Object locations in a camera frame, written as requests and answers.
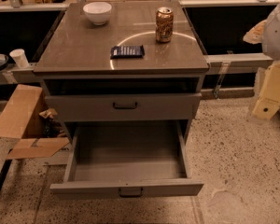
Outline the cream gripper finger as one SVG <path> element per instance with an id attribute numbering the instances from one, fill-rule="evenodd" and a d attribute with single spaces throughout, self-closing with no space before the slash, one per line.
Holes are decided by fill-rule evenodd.
<path id="1" fill-rule="evenodd" d="M 266 20 L 260 21 L 254 27 L 252 27 L 243 37 L 244 42 L 249 44 L 258 44 L 262 42 L 262 35 Z"/>
<path id="2" fill-rule="evenodd" d="M 280 109 L 280 61 L 274 62 L 264 71 L 260 91 L 251 116 L 255 119 L 270 120 Z"/>

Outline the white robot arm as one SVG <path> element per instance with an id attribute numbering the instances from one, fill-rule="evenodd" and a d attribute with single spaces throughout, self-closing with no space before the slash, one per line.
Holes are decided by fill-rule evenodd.
<path id="1" fill-rule="evenodd" d="M 256 122 L 270 120 L 280 109 L 280 3 L 266 20 L 259 22 L 244 37 L 244 42 L 260 43 L 262 52 L 273 59 L 265 70 L 257 99 L 249 107 L 249 118 Z"/>

